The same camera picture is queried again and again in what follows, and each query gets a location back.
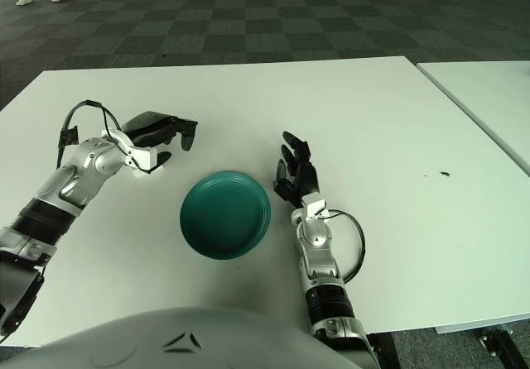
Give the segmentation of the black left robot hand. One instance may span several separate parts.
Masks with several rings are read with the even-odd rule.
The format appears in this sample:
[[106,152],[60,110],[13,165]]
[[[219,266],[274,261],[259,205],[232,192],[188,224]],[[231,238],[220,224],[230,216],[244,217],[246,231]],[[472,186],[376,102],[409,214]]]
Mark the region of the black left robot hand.
[[181,149],[189,151],[195,139],[197,121],[165,113],[144,112],[125,122],[115,139],[123,151],[125,165],[145,173],[152,173],[171,158],[169,151],[159,151],[181,135]]

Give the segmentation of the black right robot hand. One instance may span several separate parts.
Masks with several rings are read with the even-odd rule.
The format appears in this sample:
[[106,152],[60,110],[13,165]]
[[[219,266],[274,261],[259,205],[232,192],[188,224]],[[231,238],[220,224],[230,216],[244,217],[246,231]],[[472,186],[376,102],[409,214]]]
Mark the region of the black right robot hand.
[[303,197],[320,192],[316,168],[306,141],[287,131],[282,137],[285,143],[281,145],[282,158],[277,163],[273,189],[284,201],[302,208]]

